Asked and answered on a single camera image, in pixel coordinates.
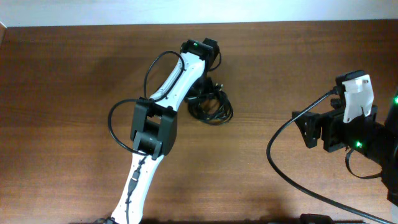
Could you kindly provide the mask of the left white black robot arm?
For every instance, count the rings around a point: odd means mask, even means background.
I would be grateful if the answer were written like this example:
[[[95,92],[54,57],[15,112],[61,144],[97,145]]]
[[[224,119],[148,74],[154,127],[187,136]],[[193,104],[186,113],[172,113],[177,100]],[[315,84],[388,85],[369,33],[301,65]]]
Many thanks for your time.
[[[131,168],[121,198],[105,223],[140,223],[150,184],[177,136],[177,112],[189,91],[205,81],[216,58],[221,56],[216,40],[188,40],[177,54],[169,77],[151,96],[135,99],[130,138]]]

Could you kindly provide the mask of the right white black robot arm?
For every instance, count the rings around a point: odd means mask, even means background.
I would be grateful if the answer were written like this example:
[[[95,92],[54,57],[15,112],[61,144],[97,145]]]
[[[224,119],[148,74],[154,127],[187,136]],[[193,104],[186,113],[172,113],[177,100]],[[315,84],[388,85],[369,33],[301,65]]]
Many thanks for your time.
[[[385,124],[376,122],[377,106],[373,105],[370,115],[361,114],[354,120],[344,123],[346,100],[343,95],[331,100],[332,111],[319,114],[306,112],[298,117],[298,126],[305,145],[317,146],[319,139],[327,152],[335,152],[344,147],[357,151],[367,159],[381,166],[378,174],[363,176],[363,179],[381,178],[387,188],[387,199],[397,205],[397,110],[391,108],[392,116]]]

